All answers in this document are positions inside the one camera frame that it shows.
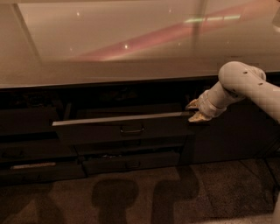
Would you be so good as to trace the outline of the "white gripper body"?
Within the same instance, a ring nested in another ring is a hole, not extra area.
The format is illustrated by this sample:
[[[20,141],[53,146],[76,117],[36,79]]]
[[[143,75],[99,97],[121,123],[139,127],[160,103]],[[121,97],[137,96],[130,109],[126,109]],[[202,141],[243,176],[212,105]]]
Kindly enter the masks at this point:
[[[215,118],[220,116],[226,110],[224,108],[217,108],[208,99],[208,90],[201,94],[198,98],[199,112],[207,118]]]

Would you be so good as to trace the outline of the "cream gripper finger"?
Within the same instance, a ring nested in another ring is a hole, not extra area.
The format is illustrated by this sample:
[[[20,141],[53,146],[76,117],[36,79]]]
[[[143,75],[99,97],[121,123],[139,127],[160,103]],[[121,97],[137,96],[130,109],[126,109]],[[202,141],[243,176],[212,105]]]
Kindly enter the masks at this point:
[[[210,116],[204,115],[203,113],[196,111],[193,116],[191,116],[188,121],[190,123],[203,123],[211,120]]]
[[[198,100],[194,99],[185,106],[185,110],[197,109],[198,107]]]

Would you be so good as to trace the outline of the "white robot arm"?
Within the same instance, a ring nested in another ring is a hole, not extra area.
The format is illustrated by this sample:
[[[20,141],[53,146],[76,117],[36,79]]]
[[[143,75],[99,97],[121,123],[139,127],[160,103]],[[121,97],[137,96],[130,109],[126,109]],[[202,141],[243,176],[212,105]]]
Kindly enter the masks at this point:
[[[227,107],[247,98],[276,123],[280,123],[279,87],[266,81],[265,72],[240,61],[224,64],[218,72],[218,82],[192,100],[186,110],[196,112],[189,123],[203,123],[224,113]]]

